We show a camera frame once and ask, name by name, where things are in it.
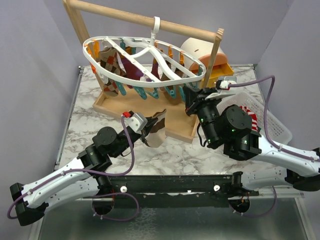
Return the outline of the brown ribbed sock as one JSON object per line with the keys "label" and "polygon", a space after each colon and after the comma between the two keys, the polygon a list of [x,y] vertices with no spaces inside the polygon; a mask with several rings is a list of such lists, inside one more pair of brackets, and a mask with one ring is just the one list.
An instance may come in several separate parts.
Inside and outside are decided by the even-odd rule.
{"label": "brown ribbed sock", "polygon": [[[175,69],[174,73],[176,75],[178,75],[179,77],[182,77],[183,74],[184,74],[178,68]],[[162,82],[164,82],[164,81],[168,81],[169,78],[163,73],[161,78],[160,78],[160,80]],[[170,85],[170,86],[167,86],[167,88],[165,88],[165,87],[161,87],[160,88],[160,91],[163,92],[165,98],[172,105],[178,105],[178,104],[183,102],[182,97],[181,97],[180,92],[179,92],[179,86],[180,85]]]}

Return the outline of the maroon striped sock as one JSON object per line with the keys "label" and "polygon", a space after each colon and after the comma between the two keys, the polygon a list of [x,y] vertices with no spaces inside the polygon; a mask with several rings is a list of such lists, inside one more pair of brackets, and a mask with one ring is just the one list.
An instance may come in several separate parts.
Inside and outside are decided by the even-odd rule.
{"label": "maroon striped sock", "polygon": [[119,54],[120,60],[125,69],[126,77],[132,80],[140,81],[144,75],[135,65],[133,65],[125,56]]}
{"label": "maroon striped sock", "polygon": [[[159,64],[157,62],[157,60],[155,58],[153,58],[152,61],[152,69],[151,69],[151,73],[158,78],[159,80],[161,79],[161,77],[159,76],[159,72],[158,72],[158,68],[159,68]],[[146,82],[152,82],[152,80],[150,78],[146,79]]]}

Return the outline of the white plastic basket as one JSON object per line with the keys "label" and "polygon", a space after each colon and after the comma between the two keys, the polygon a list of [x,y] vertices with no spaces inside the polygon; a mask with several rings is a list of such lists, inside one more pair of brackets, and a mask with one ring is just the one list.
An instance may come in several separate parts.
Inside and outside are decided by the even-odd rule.
{"label": "white plastic basket", "polygon": [[[236,95],[224,98],[218,105],[217,109],[221,114],[223,110],[231,105],[247,107],[257,116],[257,125],[261,128],[262,134],[265,135],[264,129],[264,106],[247,92],[239,92]],[[266,125],[269,137],[280,144],[287,145],[292,140],[292,133],[285,127],[269,110],[266,115]]]}

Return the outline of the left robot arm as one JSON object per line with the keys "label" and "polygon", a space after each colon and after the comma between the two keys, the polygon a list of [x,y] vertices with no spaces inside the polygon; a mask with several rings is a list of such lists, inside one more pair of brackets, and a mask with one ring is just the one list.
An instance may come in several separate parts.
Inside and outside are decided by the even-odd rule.
{"label": "left robot arm", "polygon": [[[64,203],[81,198],[115,198],[127,196],[115,192],[111,177],[123,177],[134,167],[134,143],[145,141],[157,124],[157,117],[144,117],[135,113],[121,116],[123,130],[101,128],[92,138],[93,143],[62,168],[29,184],[15,183],[10,186],[13,200],[7,218],[18,220],[20,226],[31,225],[42,219],[46,212]],[[122,173],[107,173],[116,158],[129,149],[130,167]]]}

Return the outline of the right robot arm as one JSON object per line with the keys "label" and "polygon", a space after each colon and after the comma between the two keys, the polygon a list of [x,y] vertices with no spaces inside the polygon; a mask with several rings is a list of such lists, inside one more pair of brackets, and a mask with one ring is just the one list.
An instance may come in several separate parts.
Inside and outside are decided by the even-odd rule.
{"label": "right robot arm", "polygon": [[272,145],[265,135],[252,128],[252,117],[236,104],[219,112],[223,98],[233,96],[232,90],[182,88],[185,113],[197,115],[207,147],[223,146],[223,153],[237,161],[260,161],[275,167],[265,171],[241,173],[230,182],[229,189],[240,196],[269,186],[292,186],[296,190],[316,192],[320,189],[320,150],[301,150],[285,145]]}

